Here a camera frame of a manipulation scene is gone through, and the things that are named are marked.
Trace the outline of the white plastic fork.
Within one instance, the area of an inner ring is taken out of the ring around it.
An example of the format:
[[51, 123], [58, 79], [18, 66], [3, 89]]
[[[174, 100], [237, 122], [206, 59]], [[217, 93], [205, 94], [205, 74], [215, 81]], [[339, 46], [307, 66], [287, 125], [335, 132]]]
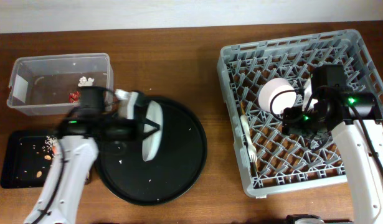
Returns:
[[251, 162], [256, 163], [257, 162], [257, 150], [255, 146], [252, 143], [251, 136], [250, 136], [250, 127], [248, 125], [248, 119], [246, 115], [240, 116], [240, 122], [242, 125], [242, 129], [245, 133], [245, 138], [247, 140], [247, 150], [248, 150], [248, 156]]

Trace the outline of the wooden chopstick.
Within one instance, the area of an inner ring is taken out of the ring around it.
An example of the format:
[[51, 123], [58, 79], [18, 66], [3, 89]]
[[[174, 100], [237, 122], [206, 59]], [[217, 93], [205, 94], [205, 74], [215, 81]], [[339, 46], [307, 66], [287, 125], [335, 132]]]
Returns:
[[[245, 109], [244, 109], [244, 104], [241, 102], [240, 103], [240, 109], [241, 109], [241, 112], [242, 112], [242, 115], [246, 115], [246, 112], [245, 112]], [[251, 162], [250, 163], [252, 164], [251, 167], [252, 167], [252, 170], [253, 170], [253, 176], [256, 177], [257, 176], [257, 163], [254, 163], [254, 162]]]

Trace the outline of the pink saucer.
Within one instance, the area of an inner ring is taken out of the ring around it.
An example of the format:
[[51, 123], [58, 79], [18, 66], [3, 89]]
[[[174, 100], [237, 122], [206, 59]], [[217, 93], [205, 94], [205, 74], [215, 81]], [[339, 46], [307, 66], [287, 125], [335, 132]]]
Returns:
[[264, 84], [258, 95], [259, 107], [274, 114], [282, 114], [285, 108], [291, 108], [296, 101], [295, 89], [284, 78], [274, 78]]

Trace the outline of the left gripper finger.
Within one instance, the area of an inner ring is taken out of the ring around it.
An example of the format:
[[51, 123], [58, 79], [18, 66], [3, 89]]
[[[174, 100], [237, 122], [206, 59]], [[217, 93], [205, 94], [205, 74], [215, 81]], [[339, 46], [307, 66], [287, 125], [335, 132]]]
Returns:
[[161, 131], [161, 128], [143, 128], [142, 140], [148, 139], [150, 136]]
[[141, 109], [141, 117], [145, 121], [151, 121], [153, 125], [143, 124], [144, 128], [160, 128], [161, 127], [161, 106], [159, 104], [148, 104]]

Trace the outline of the grey plate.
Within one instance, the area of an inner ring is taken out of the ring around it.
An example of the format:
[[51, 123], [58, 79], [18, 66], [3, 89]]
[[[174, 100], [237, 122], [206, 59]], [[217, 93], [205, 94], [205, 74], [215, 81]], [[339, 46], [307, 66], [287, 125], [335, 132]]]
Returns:
[[[155, 101], [150, 101], [149, 104], [158, 104]], [[151, 121], [145, 121], [145, 124], [153, 125]], [[150, 136], [142, 142], [142, 156], [145, 162], [151, 161], [156, 156], [163, 134], [163, 110], [161, 107], [161, 131]]]

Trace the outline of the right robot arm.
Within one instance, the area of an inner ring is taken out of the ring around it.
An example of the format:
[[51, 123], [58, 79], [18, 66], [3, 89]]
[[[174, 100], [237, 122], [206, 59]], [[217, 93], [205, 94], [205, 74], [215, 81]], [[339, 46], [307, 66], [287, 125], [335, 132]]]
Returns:
[[333, 139], [346, 171], [355, 223], [383, 223], [383, 125], [376, 97], [354, 91], [341, 65], [323, 65], [310, 76], [306, 106], [286, 108], [282, 133]]

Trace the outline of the red snack wrapper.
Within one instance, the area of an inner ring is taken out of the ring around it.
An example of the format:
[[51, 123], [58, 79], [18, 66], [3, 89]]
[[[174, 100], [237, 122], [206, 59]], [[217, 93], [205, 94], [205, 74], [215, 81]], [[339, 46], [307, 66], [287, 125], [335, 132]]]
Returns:
[[79, 99], [80, 99], [80, 92], [79, 91], [75, 91], [75, 92], [69, 94], [69, 102], [70, 103], [78, 103]]

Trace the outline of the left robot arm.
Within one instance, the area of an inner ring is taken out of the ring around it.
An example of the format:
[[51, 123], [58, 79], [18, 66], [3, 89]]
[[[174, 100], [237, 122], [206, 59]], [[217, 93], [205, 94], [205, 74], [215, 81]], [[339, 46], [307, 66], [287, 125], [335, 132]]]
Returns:
[[137, 91], [80, 88], [79, 105], [56, 129], [54, 161], [26, 223], [75, 223], [87, 173], [99, 155], [96, 140], [141, 143], [151, 161], [163, 135], [163, 109]]

